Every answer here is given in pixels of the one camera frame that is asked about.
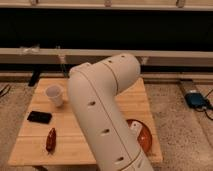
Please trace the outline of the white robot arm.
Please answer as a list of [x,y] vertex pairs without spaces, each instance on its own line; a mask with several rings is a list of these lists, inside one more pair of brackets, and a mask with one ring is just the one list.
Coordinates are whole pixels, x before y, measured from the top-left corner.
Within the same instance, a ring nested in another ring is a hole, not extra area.
[[154,171],[115,101],[139,75],[139,61],[131,54],[69,71],[68,99],[100,171]]

